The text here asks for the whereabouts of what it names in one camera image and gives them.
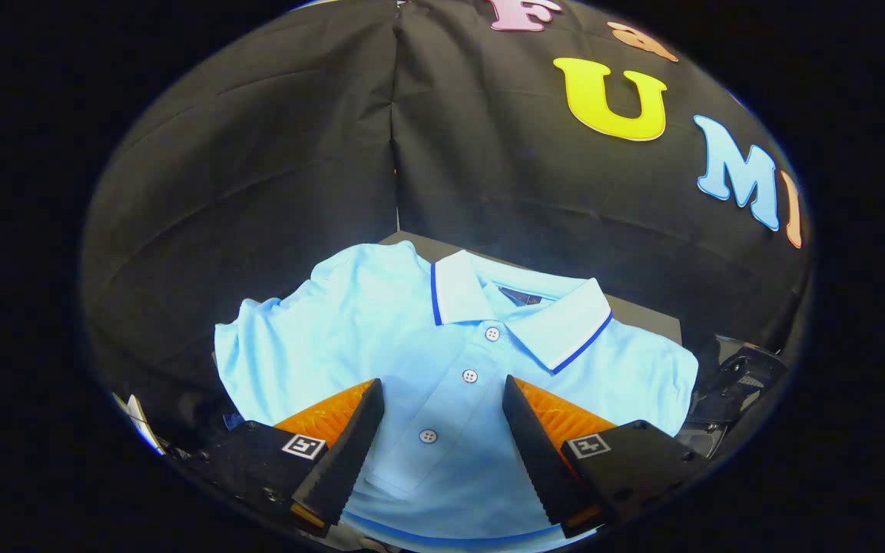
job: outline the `black cloth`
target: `black cloth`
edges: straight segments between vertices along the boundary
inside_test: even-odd
[[[112,154],[81,300],[102,380],[170,441],[227,412],[215,323],[396,230],[396,14],[352,0],[263,25],[172,84]]]
[[[390,235],[396,208],[401,230],[596,277],[677,317],[686,336],[779,349],[815,237],[805,224],[804,248],[787,241],[782,185],[777,232],[700,192],[706,143],[692,115],[722,123],[744,153],[758,144],[798,185],[800,175],[674,45],[678,63],[606,25],[635,22],[562,7],[544,31],[504,32],[489,28],[488,2],[320,4],[172,84],[114,151],[88,213],[81,298],[102,380],[138,396],[166,438],[199,439],[228,409],[214,324],[243,298],[285,297],[316,263]],[[622,72],[659,78],[666,131],[628,141],[586,127],[556,57],[610,67],[619,115],[639,112]],[[705,343],[689,342],[706,362]]]
[[[733,200],[698,189],[706,140],[692,121],[764,148],[801,185],[758,119],[674,45],[677,63],[626,45],[607,22],[650,29],[563,1],[544,31],[504,32],[488,2],[420,0],[401,10],[391,132],[403,230],[545,273],[596,277],[605,293],[767,349],[782,346],[815,237],[777,232]],[[637,71],[659,78],[667,128],[653,141],[591,130],[569,111],[552,60],[602,63],[608,104],[636,117]]]

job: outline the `shirt placket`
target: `shirt placket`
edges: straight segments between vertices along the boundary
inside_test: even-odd
[[[368,483],[406,499],[443,456],[460,447],[486,389],[501,376],[499,360],[506,358],[507,336],[500,322],[479,323],[396,443],[366,477]]]

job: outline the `blue letter m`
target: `blue letter m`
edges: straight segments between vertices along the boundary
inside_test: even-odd
[[[705,133],[708,148],[705,175],[698,178],[702,192],[720,200],[730,199],[730,189],[726,186],[728,172],[737,205],[745,206],[755,190],[756,200],[751,205],[753,217],[770,230],[780,228],[780,221],[777,220],[777,189],[774,185],[775,165],[770,155],[755,144],[744,161],[740,148],[737,148],[726,127],[702,115],[696,115],[693,119]]]

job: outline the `yellow letter u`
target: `yellow letter u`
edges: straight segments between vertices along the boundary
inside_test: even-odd
[[[624,76],[637,85],[640,95],[640,117],[621,117],[607,105],[607,88],[603,78],[610,68],[601,63],[576,58],[556,58],[555,66],[565,73],[565,97],[572,115],[587,127],[605,135],[626,140],[654,140],[665,132],[665,105],[661,91],[668,87],[657,78],[635,71]]]

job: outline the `polo shirt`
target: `polo shirt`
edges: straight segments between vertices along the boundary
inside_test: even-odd
[[[612,318],[596,279],[467,251],[429,263],[409,241],[347,248],[289,297],[246,299],[214,348],[238,412],[268,425],[380,378],[383,419],[342,517],[429,553],[544,551],[592,533],[549,525],[502,412],[506,375],[674,436],[698,370],[678,344]]]

